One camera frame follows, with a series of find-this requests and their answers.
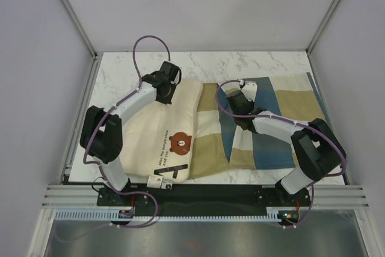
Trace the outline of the blue beige checked pillowcase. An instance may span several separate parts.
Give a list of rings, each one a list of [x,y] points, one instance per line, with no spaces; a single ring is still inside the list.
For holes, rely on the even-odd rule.
[[[231,169],[291,170],[298,166],[290,136],[297,128],[269,118],[269,114],[298,122],[327,120],[324,104],[310,73],[252,78],[254,107],[262,117],[251,120],[256,131],[236,124],[226,96],[237,83],[218,88],[205,83],[197,106],[197,130],[189,178],[201,178]]]

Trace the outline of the cream bear print pillow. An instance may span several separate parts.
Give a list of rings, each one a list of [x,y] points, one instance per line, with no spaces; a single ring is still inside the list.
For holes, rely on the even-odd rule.
[[[183,79],[171,104],[152,102],[124,125],[120,161],[127,175],[188,179],[202,91],[202,82]]]

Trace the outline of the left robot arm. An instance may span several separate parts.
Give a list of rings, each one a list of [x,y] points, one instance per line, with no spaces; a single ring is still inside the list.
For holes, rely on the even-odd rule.
[[[105,110],[91,106],[85,114],[79,144],[85,149],[82,162],[98,167],[104,183],[111,190],[111,199],[126,205],[132,197],[126,187],[129,177],[123,170],[120,153],[123,149],[123,126],[145,106],[158,102],[170,105],[182,71],[164,61],[159,70],[139,77],[138,87]]]

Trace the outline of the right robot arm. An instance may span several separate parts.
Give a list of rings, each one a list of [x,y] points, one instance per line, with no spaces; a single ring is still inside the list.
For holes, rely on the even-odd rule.
[[[324,120],[299,122],[255,108],[240,90],[229,93],[226,101],[232,110],[230,115],[243,130],[283,141],[297,157],[298,166],[275,184],[279,204],[290,205],[300,190],[331,176],[336,167],[345,173],[346,153]]]

